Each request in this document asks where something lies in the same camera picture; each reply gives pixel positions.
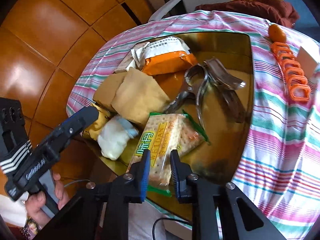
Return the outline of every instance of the metal tray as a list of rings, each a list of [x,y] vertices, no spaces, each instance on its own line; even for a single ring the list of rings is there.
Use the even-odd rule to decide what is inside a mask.
[[[182,158],[183,162],[190,164],[193,172],[215,183],[229,182],[244,150],[251,122],[254,80],[250,38],[246,34],[230,32],[193,32],[171,36],[183,39],[200,63],[213,56],[217,57],[232,75],[246,82],[244,88],[236,91],[246,109],[246,120],[243,123],[235,123],[228,118],[217,89],[211,85],[208,87],[202,111],[205,131],[211,145],[204,142]],[[183,74],[184,71],[158,75],[155,79],[170,99],[174,99],[181,86]],[[197,120],[194,105],[186,104],[183,109]],[[115,162],[102,157],[99,147],[97,149],[94,143],[88,143],[91,148],[95,148],[94,152],[99,152],[101,160],[113,172],[120,175],[125,173],[138,141],[139,138],[129,141],[125,151]],[[156,193],[148,193],[148,198],[180,217],[191,219],[191,208],[188,205],[178,205],[174,198],[167,198]]]

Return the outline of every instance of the hand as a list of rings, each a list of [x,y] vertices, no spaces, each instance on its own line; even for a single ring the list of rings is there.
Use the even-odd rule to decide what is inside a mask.
[[[64,205],[69,201],[68,193],[64,190],[63,183],[60,181],[61,176],[58,173],[53,173],[53,179],[55,180],[54,193],[59,199],[58,208],[59,210],[64,207]],[[26,209],[30,217],[40,225],[44,227],[50,218],[41,209],[45,205],[45,194],[40,191],[38,194],[29,196],[26,201]]]

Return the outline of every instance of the cardboard piece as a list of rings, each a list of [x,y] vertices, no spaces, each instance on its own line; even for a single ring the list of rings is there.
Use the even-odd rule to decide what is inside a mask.
[[[111,105],[124,119],[144,128],[149,113],[162,112],[169,103],[169,97],[153,77],[130,68]]]
[[[320,48],[313,41],[301,45],[296,60],[300,63],[306,78],[310,79],[320,64]]]
[[[104,106],[109,111],[116,112],[112,107],[111,102],[126,75],[127,72],[122,72],[108,76],[93,95],[93,101]]]
[[[129,68],[137,68],[136,62],[134,61],[131,51],[124,57],[119,66],[115,69],[114,73],[127,72]]]

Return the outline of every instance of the pink striped fabric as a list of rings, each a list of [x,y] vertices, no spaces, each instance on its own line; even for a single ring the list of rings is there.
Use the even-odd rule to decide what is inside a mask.
[[[220,11],[196,11],[138,26],[108,41],[73,88],[67,113],[92,102],[105,78],[138,42],[183,32],[246,33],[252,47],[254,102],[249,135],[233,182],[287,239],[303,239],[320,214],[319,72],[309,80],[310,101],[288,97],[282,73],[270,52],[270,22]],[[282,27],[296,55],[312,39]]]

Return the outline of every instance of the white stripe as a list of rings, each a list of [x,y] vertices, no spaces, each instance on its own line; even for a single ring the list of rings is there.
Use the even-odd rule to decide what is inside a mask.
[[[14,170],[16,170],[17,168],[18,168],[18,166],[19,166],[19,164],[22,162],[22,160],[24,159],[24,157],[29,153],[30,151],[29,151],[29,149],[25,152],[25,154],[22,156],[22,158],[20,158],[20,160],[17,162],[17,164],[14,166],[14,167],[12,167],[12,168],[9,168],[9,169],[6,169],[6,170],[4,170],[4,171],[2,171],[4,174],[7,174],[7,173],[9,173],[9,172],[12,172],[12,171],[14,171]]]
[[[7,159],[7,160],[5,160],[5,161],[0,162],[0,166],[3,166],[3,165],[5,165],[5,164],[7,164],[7,163],[12,162],[12,161],[15,159],[15,157],[20,153],[20,151],[21,151],[27,144],[29,144],[29,143],[30,143],[30,140],[28,140],[24,145],[22,145],[22,146],[19,148],[19,150],[18,150],[10,159]]]
[[[27,146],[23,149],[23,151],[20,152],[19,156],[17,156],[13,162],[11,162],[11,163],[9,163],[9,164],[6,164],[6,165],[4,165],[4,166],[1,166],[1,169],[2,169],[2,170],[5,170],[5,169],[7,169],[7,168],[10,168],[10,167],[14,166],[14,165],[17,163],[17,161],[20,160],[20,157],[21,157],[26,151],[29,151],[29,145],[27,145]]]

